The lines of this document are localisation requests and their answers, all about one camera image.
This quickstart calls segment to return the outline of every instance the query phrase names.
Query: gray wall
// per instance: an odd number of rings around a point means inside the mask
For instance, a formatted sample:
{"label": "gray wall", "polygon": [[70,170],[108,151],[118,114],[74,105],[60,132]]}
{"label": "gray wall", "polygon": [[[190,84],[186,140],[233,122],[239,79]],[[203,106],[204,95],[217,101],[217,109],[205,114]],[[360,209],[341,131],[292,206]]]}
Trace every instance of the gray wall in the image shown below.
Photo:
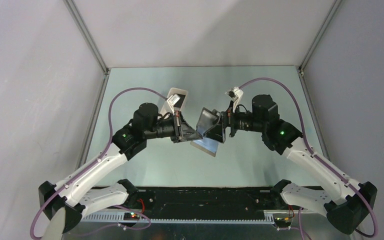
{"label": "gray wall", "polygon": [[75,169],[102,79],[63,1],[0,0],[0,239],[30,239],[38,186]]}
{"label": "gray wall", "polygon": [[344,1],[304,77],[331,160],[378,188],[384,240],[384,0]]}

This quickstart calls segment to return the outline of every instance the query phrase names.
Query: light blue tabletop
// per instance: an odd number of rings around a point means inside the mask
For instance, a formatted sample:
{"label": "light blue tabletop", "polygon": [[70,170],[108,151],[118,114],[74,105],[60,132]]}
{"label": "light blue tabletop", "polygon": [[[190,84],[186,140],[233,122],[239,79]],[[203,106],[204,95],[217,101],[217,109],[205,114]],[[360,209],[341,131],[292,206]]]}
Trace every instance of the light blue tabletop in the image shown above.
{"label": "light blue tabletop", "polygon": [[[109,138],[108,109],[113,97],[133,87],[151,88],[166,96],[170,88],[188,91],[183,110],[185,120],[195,128],[203,107],[225,111],[230,98],[226,90],[258,77],[281,81],[296,97],[302,110],[309,142],[321,152],[315,126],[307,105],[297,70],[294,66],[209,66],[209,67],[145,67],[113,68],[99,111],[88,159],[96,156]],[[278,105],[280,117],[300,128],[297,110],[287,92],[272,82],[255,82],[243,89],[241,104],[251,110],[251,99],[270,94]],[[114,103],[114,132],[122,128],[142,103],[162,107],[164,100],[147,91],[131,91]],[[301,186],[317,182],[290,160],[270,151],[261,141],[261,134],[238,131],[219,144],[216,157],[191,146],[189,142],[173,144],[170,139],[147,141],[147,148],[129,162],[113,170],[99,186],[113,185],[128,179],[135,186],[160,187],[252,187],[273,186],[288,179]]]}

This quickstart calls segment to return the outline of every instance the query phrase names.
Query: robotic arm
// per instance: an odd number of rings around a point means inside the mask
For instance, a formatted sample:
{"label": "robotic arm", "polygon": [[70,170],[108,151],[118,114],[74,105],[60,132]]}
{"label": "robotic arm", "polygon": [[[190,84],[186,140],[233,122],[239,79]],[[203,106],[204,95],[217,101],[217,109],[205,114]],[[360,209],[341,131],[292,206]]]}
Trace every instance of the robotic arm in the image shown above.
{"label": "robotic arm", "polygon": [[[170,106],[175,104],[173,97],[167,100]],[[127,179],[119,180],[116,184],[103,189],[91,189],[95,184],[113,169],[127,163],[136,154],[147,147],[147,140],[156,138],[171,138],[173,143],[181,143],[202,139],[184,119],[182,112],[170,108],[171,112],[159,116],[158,107],[152,103],[144,103],[133,114],[127,125],[118,130],[112,137],[112,143],[106,153],[89,161],[65,179],[52,184],[44,182],[39,187],[40,205],[54,195],[57,190],[63,190],[44,209],[48,219],[60,208],[65,208],[65,226],[63,233],[74,228],[82,218],[96,211],[114,205],[130,208],[136,203],[138,191]],[[70,184],[74,176],[80,174]]]}
{"label": "robotic arm", "polygon": [[[225,142],[227,127],[230,127],[231,138],[237,130],[261,133],[262,141],[270,150],[306,169],[323,188],[313,190],[289,180],[281,180],[271,192],[288,205],[300,206],[327,217],[339,231],[351,234],[369,211],[349,185],[355,186],[372,208],[377,194],[376,187],[370,182],[362,184],[351,178],[323,155],[315,152],[311,145],[311,149],[308,149],[303,133],[280,119],[278,105],[270,95],[255,96],[252,99],[252,112],[244,112],[240,110],[239,104],[243,91],[234,87],[226,94],[232,99],[227,110],[218,112],[203,108],[197,125],[198,131],[201,130],[205,138],[219,143]],[[332,169],[347,182],[335,175]]]}

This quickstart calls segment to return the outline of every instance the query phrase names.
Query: perforated metal strip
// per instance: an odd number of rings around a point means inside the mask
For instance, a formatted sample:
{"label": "perforated metal strip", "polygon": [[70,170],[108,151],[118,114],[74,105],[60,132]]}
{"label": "perforated metal strip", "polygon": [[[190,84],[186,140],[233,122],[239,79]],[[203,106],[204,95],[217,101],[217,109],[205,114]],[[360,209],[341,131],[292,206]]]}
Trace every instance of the perforated metal strip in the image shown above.
{"label": "perforated metal strip", "polygon": [[[82,222],[96,223],[134,223],[136,220],[124,220],[124,211],[97,211],[83,218]],[[155,219],[151,218],[154,224],[274,224],[273,214],[265,213],[264,220],[200,220],[200,219]]]}

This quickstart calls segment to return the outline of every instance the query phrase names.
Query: white wall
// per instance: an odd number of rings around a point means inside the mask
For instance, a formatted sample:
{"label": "white wall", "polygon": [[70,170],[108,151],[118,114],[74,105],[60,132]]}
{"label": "white wall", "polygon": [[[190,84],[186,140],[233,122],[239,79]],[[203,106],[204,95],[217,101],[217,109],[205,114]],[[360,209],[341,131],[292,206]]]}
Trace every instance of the white wall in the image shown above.
{"label": "white wall", "polygon": [[29,239],[38,186],[75,169],[102,79],[63,1],[0,0],[0,239]]}
{"label": "white wall", "polygon": [[384,240],[384,0],[344,1],[304,72],[331,160],[378,188]]}
{"label": "white wall", "polygon": [[299,65],[334,0],[76,0],[109,67]]}

